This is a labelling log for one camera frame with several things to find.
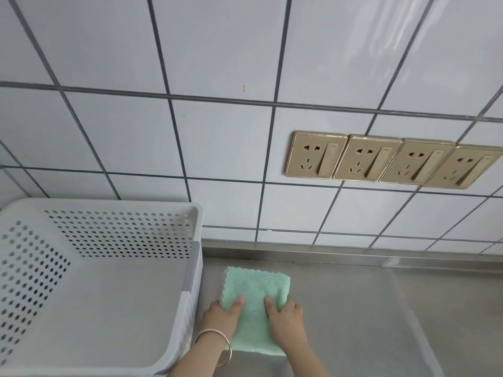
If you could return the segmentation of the white perforated plastic basket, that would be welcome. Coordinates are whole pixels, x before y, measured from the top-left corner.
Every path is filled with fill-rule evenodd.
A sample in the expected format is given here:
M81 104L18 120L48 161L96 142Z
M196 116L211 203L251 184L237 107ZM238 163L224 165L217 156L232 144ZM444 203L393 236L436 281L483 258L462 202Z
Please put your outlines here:
M25 198L0 210L0 377L152 377L192 340L204 209Z

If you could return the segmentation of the person's right hand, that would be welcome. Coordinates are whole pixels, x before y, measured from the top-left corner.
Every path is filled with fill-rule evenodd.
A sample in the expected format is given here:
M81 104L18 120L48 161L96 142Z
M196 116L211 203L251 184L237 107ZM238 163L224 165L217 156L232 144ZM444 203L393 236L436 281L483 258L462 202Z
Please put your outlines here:
M286 304L280 311L279 317L268 319L272 338L280 349L282 349L282 344L294 339L307 340L302 306L296 304L291 297L288 297Z

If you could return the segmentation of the person's left forearm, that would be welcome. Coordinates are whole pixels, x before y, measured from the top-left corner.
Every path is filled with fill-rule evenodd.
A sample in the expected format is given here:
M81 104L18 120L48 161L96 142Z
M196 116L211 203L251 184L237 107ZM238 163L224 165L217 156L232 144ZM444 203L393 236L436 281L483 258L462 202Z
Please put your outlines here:
M218 334L201 331L194 346L180 359L167 377L212 377L221 365L218 363L221 354L229 348L230 341Z

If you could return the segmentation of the green microfibre cloth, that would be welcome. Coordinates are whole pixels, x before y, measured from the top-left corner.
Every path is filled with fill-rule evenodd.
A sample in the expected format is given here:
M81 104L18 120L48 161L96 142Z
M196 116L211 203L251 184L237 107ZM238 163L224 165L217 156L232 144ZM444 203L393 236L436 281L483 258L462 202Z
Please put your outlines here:
M290 277L283 273L226 268L219 298L221 306L228 310L240 296L244 296L244 305L230 340L233 350L285 356L271 336L264 301L269 297L280 311L287 302L289 291Z

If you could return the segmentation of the person's left hand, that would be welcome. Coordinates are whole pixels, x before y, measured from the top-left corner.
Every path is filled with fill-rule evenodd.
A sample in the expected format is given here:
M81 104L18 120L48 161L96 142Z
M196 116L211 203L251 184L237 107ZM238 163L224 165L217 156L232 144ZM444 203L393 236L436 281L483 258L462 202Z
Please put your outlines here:
M214 300L203 313L201 331L214 333L231 340L238 323L239 316L231 316L229 308L224 309L220 300Z

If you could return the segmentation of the gold wall socket with switch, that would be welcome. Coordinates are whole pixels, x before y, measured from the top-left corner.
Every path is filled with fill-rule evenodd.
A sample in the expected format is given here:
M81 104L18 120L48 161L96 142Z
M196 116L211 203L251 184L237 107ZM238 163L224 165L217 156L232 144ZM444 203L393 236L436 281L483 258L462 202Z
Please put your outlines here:
M458 145L424 184L434 189L468 189L503 155L503 147Z
M348 141L345 134L294 131L285 176L330 179Z
M404 138L379 182L424 185L455 146L452 141Z
M350 135L332 178L377 182L402 145L401 138Z

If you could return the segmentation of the person's right forearm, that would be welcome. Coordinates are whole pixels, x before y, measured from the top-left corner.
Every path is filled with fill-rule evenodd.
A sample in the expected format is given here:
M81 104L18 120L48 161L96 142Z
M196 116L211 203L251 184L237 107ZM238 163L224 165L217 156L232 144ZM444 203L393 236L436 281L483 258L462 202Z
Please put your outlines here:
M281 345L294 377L331 377L306 339L294 339Z

